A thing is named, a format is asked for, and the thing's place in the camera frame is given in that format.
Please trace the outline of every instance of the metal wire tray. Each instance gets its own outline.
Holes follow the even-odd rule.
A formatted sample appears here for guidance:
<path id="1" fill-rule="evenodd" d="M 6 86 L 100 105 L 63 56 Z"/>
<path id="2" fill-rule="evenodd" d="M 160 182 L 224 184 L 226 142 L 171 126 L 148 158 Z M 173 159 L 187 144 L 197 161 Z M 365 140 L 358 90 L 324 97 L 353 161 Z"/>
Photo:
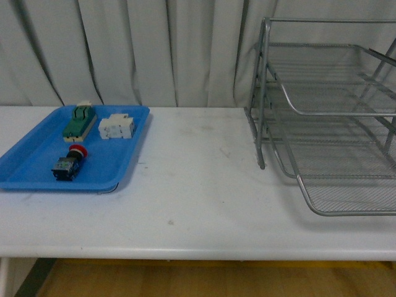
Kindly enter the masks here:
<path id="1" fill-rule="evenodd" d="M 391 59 L 385 62 L 396 66 Z M 356 45 L 269 48 L 269 70 L 291 109 L 301 115 L 395 116 L 393 82 L 374 75 L 380 63 L 374 51 Z"/>
<path id="2" fill-rule="evenodd" d="M 394 133 L 376 118 L 301 116 L 269 88 L 266 125 L 286 175 L 319 215 L 395 215 Z"/>

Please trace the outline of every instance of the white terminal block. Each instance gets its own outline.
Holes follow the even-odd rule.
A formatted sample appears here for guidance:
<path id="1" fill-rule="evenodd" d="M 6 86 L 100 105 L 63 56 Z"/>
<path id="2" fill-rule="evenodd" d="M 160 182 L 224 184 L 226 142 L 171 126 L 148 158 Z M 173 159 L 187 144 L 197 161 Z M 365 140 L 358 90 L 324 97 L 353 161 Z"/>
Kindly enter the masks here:
<path id="1" fill-rule="evenodd" d="M 127 113 L 115 113 L 108 119 L 102 119 L 99 124 L 99 133 L 102 139 L 132 138 L 134 118 Z"/>

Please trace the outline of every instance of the green circuit component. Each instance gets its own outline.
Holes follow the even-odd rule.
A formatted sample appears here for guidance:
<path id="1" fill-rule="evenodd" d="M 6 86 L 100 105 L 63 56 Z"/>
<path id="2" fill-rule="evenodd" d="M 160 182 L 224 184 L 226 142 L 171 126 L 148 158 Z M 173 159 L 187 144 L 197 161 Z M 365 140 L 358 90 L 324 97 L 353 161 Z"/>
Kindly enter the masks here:
<path id="1" fill-rule="evenodd" d="M 77 105 L 72 111 L 72 119 L 63 130 L 63 139 L 66 142 L 84 141 L 97 118 L 92 106 Z"/>

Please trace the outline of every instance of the electrical component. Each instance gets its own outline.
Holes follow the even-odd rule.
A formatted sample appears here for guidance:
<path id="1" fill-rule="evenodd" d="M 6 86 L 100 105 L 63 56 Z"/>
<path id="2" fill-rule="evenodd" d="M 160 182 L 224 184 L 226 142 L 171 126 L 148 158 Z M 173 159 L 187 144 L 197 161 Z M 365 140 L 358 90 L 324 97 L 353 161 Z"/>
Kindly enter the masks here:
<path id="1" fill-rule="evenodd" d="M 51 169 L 57 181 L 72 181 L 80 171 L 82 160 L 86 158 L 88 151 L 79 144 L 69 147 L 66 157 L 61 157 Z"/>
<path id="2" fill-rule="evenodd" d="M 134 127 L 134 118 L 130 118 L 127 113 L 115 113 L 100 121 L 99 133 L 102 139 L 132 138 Z"/>
<path id="3" fill-rule="evenodd" d="M 97 115 L 89 101 L 80 102 L 72 112 L 72 119 L 63 130 L 63 139 L 66 142 L 84 141 L 88 132 L 97 120 Z"/>

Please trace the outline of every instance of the wooden floor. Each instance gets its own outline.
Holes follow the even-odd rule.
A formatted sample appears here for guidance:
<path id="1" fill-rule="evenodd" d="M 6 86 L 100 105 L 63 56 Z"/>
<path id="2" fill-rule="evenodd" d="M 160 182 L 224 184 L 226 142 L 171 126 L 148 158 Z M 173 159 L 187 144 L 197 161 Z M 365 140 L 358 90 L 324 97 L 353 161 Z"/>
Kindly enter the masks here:
<path id="1" fill-rule="evenodd" d="M 45 296 L 396 296 L 390 262 L 58 260 Z"/>

